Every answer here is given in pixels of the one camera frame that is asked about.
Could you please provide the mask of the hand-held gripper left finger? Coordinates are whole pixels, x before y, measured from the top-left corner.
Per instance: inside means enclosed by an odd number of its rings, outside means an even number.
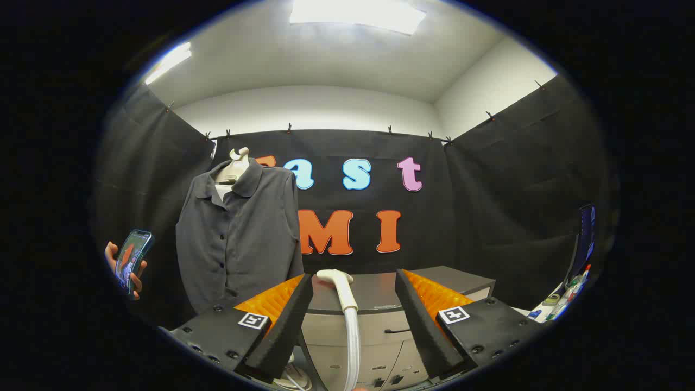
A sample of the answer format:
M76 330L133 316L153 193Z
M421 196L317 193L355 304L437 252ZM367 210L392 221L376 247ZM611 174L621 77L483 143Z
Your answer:
M236 304L216 300L164 337L197 361L230 376L280 378L313 299L312 275L291 278Z

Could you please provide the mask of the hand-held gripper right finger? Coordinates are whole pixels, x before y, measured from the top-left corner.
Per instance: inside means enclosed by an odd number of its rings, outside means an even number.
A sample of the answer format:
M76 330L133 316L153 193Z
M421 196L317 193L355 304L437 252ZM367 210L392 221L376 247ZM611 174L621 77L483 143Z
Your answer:
M526 351L544 332L500 299L472 300L411 270L396 271L395 292L431 379L481 371Z

